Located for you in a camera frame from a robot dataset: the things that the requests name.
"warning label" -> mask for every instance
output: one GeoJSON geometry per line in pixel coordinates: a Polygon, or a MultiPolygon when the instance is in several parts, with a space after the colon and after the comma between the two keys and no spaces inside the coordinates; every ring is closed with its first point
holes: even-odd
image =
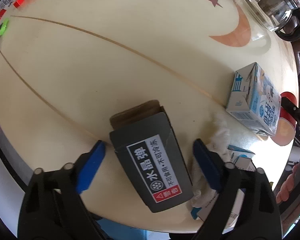
{"type": "Polygon", "coordinates": [[[181,193],[179,185],[173,186],[171,188],[167,188],[165,190],[162,190],[160,192],[157,192],[153,194],[156,202],[160,202],[163,200],[166,200],[168,198],[174,197],[176,195],[179,195],[181,193]]]}
{"type": "Polygon", "coordinates": [[[182,193],[159,134],[127,149],[155,202],[182,193]]]}

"crumpled paper towel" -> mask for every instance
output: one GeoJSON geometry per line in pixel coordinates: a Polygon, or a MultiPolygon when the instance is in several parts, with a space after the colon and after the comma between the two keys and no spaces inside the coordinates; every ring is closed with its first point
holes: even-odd
{"type": "MultiPolygon", "coordinates": [[[[228,145],[230,143],[230,132],[227,128],[227,122],[222,115],[216,115],[214,125],[218,129],[210,138],[207,148],[211,152],[217,153],[224,162],[229,162],[230,150],[228,150],[228,145]]],[[[200,208],[214,197],[216,191],[209,187],[195,157],[193,157],[191,177],[194,196],[190,200],[190,204],[195,208],[200,208]]]]}

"orange shape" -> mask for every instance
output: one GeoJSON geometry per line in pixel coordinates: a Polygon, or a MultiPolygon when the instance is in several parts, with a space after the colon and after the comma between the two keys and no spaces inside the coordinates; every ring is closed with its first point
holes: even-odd
{"type": "Polygon", "coordinates": [[[242,11],[241,7],[234,1],[238,10],[239,23],[238,26],[230,33],[221,36],[210,36],[215,41],[231,47],[243,47],[247,45],[251,39],[251,28],[249,21],[242,11]]]}

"milk carton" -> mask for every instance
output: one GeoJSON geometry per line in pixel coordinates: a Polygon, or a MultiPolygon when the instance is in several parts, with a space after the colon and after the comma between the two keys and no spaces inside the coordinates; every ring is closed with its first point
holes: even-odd
{"type": "MultiPolygon", "coordinates": [[[[205,222],[208,218],[209,213],[211,212],[215,202],[217,201],[219,194],[216,192],[215,195],[213,196],[213,198],[210,201],[207,201],[202,208],[199,210],[199,212],[197,213],[198,217],[205,222]]],[[[232,207],[232,211],[230,213],[230,216],[228,218],[227,224],[224,228],[224,232],[226,231],[226,229],[233,227],[234,224],[237,222],[237,218],[240,214],[240,210],[242,207],[242,203],[243,203],[243,199],[244,199],[244,192],[242,191],[242,189],[238,189],[237,191],[237,196],[235,198],[234,201],[234,205],[232,207]]]]}
{"type": "Polygon", "coordinates": [[[273,136],[277,130],[281,96],[256,63],[235,73],[226,111],[254,133],[273,136]]]}
{"type": "Polygon", "coordinates": [[[228,150],[230,150],[230,161],[232,163],[235,163],[239,157],[246,157],[252,159],[255,155],[252,151],[245,150],[230,144],[228,145],[228,150]]]}

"red cup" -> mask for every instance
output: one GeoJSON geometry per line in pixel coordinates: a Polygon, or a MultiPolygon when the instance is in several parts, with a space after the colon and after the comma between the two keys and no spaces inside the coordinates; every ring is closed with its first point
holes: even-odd
{"type": "MultiPolygon", "coordinates": [[[[290,93],[290,92],[283,92],[281,94],[281,97],[286,97],[288,98],[292,103],[294,103],[295,105],[297,105],[297,98],[295,97],[294,94],[290,93]]],[[[294,128],[296,128],[297,126],[297,121],[294,120],[294,118],[291,116],[291,114],[289,114],[286,110],[283,109],[283,107],[281,107],[280,109],[280,117],[288,120],[289,123],[291,123],[293,125],[294,128]]]]}
{"type": "MultiPolygon", "coordinates": [[[[283,92],[281,97],[287,97],[292,103],[297,105],[297,98],[294,94],[283,92]]],[[[272,137],[272,140],[280,146],[288,145],[296,135],[296,125],[297,121],[281,107],[277,132],[275,136],[272,137]]]]}

